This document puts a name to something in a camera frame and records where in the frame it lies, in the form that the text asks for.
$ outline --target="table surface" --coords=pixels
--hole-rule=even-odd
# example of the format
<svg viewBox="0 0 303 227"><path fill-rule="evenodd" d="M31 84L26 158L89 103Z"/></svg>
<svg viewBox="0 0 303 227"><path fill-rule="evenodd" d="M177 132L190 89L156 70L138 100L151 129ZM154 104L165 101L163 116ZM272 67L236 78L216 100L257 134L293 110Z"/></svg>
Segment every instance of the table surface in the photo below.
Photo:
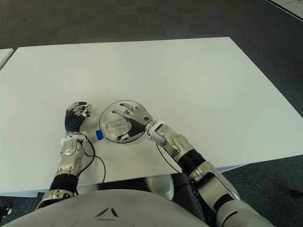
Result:
<svg viewBox="0 0 303 227"><path fill-rule="evenodd" d="M303 119L228 37L22 47L0 73L0 192L50 186L75 101L93 104L82 129L104 159L106 182L174 172L146 135L97 140L102 111L120 100L142 104L216 167L303 151ZM96 159L79 185L103 173Z"/></svg>
<svg viewBox="0 0 303 227"><path fill-rule="evenodd" d="M2 49L0 50L0 68L6 61L6 59L13 53L13 49Z"/></svg>

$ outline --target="robotic hand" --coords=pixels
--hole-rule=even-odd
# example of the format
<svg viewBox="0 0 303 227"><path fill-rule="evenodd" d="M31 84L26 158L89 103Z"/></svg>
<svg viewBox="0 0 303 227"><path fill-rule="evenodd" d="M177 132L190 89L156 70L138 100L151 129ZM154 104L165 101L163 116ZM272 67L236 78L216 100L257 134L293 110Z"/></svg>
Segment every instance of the robotic hand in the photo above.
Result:
<svg viewBox="0 0 303 227"><path fill-rule="evenodd" d="M125 140L129 137L135 136L141 132L145 131L146 125L152 120L152 116L141 106L133 107L127 103L121 103L121 106L124 106L126 110L114 110L112 113L116 113L124 117L128 122L131 123L132 127L128 133L119 136L118 141Z"/></svg>
<svg viewBox="0 0 303 227"><path fill-rule="evenodd" d="M92 109L92 105L85 106L86 104L73 103L66 110L66 135L61 139L61 162L49 191L44 194L37 209L74 196L84 156L82 142L87 140L87 137L80 133L80 127Z"/></svg>
<svg viewBox="0 0 303 227"><path fill-rule="evenodd" d="M218 227L272 227L251 206L240 200L233 185L188 142L188 140L163 122L154 121L151 115L139 106L121 104L124 112L114 111L132 125L121 138L145 131L149 140L163 147L180 165L198 191L198 198L207 204L216 218Z"/></svg>

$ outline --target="black cable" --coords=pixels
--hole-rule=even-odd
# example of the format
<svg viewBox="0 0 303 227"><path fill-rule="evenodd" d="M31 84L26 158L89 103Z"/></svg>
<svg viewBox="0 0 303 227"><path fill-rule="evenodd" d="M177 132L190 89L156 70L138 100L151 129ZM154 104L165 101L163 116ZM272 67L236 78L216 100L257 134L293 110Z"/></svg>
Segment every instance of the black cable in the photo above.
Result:
<svg viewBox="0 0 303 227"><path fill-rule="evenodd" d="M86 152L84 152L84 154L88 157L93 157L92 155L88 155ZM104 161L102 160L102 158L100 158L99 156L95 155L96 158L99 158L100 161L102 162L103 164L103 167L104 167L104 176L103 176L103 180L102 180L102 185L101 185L101 189L103 187L103 184L104 184L104 181L105 181L105 175L106 175L106 167L105 167L105 164L104 164Z"/></svg>
<svg viewBox="0 0 303 227"><path fill-rule="evenodd" d="M95 151L94 145L90 142L90 140L87 138L87 136L84 135L84 134L82 134L82 135L86 137L88 143L90 144L90 146L91 146L91 148L92 148L92 150L93 150L93 155L88 155L86 152L84 152L84 154L85 154L86 156L88 156L88 157L93 157L93 158L92 158L92 160L90 161L90 163L89 163L84 169L82 169L82 170L78 173L77 177L79 177L80 174L83 173L83 171L86 170L86 169L92 164L92 162L94 161L95 157L96 157L96 158L99 158L99 159L101 160L102 164L103 164L103 167L104 167L104 176L103 176L103 181L102 181L102 185L101 185L101 188L102 188L102 187L103 187L103 184L104 184L104 181L105 181L105 176L106 176L106 167L105 167L104 161L102 160L102 158L100 158L99 156L96 155L96 151Z"/></svg>
<svg viewBox="0 0 303 227"><path fill-rule="evenodd" d="M180 172L179 172L177 169L175 169L175 168L168 162L168 160L166 160L166 158L163 156L162 152L160 151L159 146L158 146L157 144L156 144L156 146L157 146L158 151L160 152L161 156L162 156L162 157L164 158L164 160L167 162L167 164L169 164L169 166L170 166L171 168L173 168L178 174L180 174Z"/></svg>
<svg viewBox="0 0 303 227"><path fill-rule="evenodd" d="M92 158L92 160L90 161L90 163L89 163L86 167L84 167L84 168L78 173L77 177L79 177L80 174L82 174L83 171L86 170L86 169L93 163L93 161L94 161L94 159L95 159L95 156L96 156L96 152L95 152L95 148L94 148L93 144L89 141L89 139L87 139L87 141L90 143L91 148L93 149L93 155L92 155L93 158Z"/></svg>
<svg viewBox="0 0 303 227"><path fill-rule="evenodd" d="M293 3L293 2L297 2L299 0L296 0L296 1L290 1L290 2L286 2L286 3L283 3L281 6L285 5L285 4L288 4L288 3Z"/></svg>

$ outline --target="robot forearm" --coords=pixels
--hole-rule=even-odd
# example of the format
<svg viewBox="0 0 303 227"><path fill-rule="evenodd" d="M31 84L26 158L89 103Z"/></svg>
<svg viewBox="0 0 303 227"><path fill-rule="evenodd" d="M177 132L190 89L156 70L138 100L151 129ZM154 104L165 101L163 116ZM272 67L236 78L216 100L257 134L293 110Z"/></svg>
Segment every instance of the robot forearm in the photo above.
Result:
<svg viewBox="0 0 303 227"><path fill-rule="evenodd" d="M163 147L196 185L201 198L216 214L218 227L273 226L240 200L233 185L184 136L163 122L150 121L145 130L148 138Z"/></svg>
<svg viewBox="0 0 303 227"><path fill-rule="evenodd" d="M61 161L49 191L44 194L36 209L74 196L82 170L84 156L82 142L87 140L85 135L80 134L80 126L92 108L92 105L84 105L85 102L73 103L66 110L67 134L61 139Z"/></svg>

